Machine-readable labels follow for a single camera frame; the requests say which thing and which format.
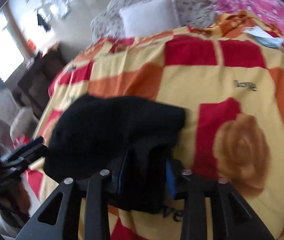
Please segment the blue white face mask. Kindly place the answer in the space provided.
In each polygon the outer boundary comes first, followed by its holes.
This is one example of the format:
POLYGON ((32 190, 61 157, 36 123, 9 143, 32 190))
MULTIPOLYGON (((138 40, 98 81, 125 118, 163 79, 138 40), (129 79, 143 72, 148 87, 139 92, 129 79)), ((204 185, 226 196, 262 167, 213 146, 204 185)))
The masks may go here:
POLYGON ((247 33, 252 36, 261 45, 268 48, 280 48, 284 44, 284 39, 280 37, 273 37, 271 34, 264 31, 259 26, 245 27, 242 29, 243 33, 247 33))

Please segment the dark wooden side table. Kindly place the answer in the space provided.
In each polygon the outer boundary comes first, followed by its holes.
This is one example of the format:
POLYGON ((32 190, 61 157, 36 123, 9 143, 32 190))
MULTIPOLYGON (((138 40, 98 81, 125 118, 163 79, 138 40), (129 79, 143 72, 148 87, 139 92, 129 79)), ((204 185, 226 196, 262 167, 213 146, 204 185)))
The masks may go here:
POLYGON ((50 99, 49 86, 56 75, 65 67, 60 42, 54 43, 42 57, 35 57, 34 62, 18 81, 17 87, 30 101, 30 106, 37 118, 40 118, 50 99))

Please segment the white ornate chair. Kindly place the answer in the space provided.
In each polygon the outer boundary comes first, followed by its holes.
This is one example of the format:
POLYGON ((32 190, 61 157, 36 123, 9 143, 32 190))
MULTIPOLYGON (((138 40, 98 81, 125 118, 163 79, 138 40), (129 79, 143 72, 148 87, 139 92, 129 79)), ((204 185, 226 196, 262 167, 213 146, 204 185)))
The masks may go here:
POLYGON ((0 121, 9 126, 13 142, 22 136, 31 139, 39 122, 32 108, 20 106, 8 88, 0 90, 0 121))

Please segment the floral grey quilt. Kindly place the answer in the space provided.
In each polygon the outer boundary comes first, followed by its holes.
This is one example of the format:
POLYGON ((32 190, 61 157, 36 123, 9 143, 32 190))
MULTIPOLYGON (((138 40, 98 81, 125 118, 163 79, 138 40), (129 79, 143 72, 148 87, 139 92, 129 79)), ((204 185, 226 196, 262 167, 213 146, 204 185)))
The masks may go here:
MULTIPOLYGON (((124 25, 119 10, 141 1, 148 0, 111 0, 106 10, 91 21, 92 41, 98 42, 105 36, 124 38, 124 25)), ((205 28, 210 26, 217 16, 209 0, 175 0, 175 2, 182 26, 205 28)))

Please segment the red yellow checkered love blanket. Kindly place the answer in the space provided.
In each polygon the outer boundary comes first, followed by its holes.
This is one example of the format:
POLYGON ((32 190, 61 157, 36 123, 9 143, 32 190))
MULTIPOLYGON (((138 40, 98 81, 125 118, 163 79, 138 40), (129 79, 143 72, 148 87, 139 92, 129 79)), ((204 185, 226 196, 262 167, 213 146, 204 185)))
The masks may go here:
POLYGON ((55 77, 35 136, 49 139, 82 94, 139 96, 187 109, 175 158, 205 178, 227 176, 275 239, 284 239, 284 46, 246 34, 277 26, 247 11, 208 28, 102 37, 55 77))

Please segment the black pants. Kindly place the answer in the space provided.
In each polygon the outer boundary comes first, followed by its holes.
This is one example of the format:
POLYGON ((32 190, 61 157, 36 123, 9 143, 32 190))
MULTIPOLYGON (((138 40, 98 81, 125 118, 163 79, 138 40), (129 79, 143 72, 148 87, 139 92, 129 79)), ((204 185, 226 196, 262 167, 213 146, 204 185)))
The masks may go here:
POLYGON ((143 98, 84 95, 58 119, 44 172, 60 183, 108 169, 109 204, 126 211, 160 213, 166 163, 172 157, 186 112, 143 98))

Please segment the white square pillow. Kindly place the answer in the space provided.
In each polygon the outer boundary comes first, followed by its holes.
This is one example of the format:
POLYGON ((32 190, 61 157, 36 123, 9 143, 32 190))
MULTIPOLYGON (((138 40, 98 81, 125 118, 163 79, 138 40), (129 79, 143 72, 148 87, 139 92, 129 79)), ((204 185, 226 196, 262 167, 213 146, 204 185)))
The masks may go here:
POLYGON ((147 0, 119 10, 125 37, 148 37, 181 26, 175 0, 147 0))

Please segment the dark garment on wall hook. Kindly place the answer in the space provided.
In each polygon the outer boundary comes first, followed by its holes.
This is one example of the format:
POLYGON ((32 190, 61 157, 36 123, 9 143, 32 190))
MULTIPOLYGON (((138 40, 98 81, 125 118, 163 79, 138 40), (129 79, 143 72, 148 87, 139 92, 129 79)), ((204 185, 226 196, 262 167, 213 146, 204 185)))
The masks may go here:
POLYGON ((37 23, 38 26, 43 27, 46 33, 48 31, 51 31, 51 26, 45 21, 45 19, 39 13, 37 13, 37 23))

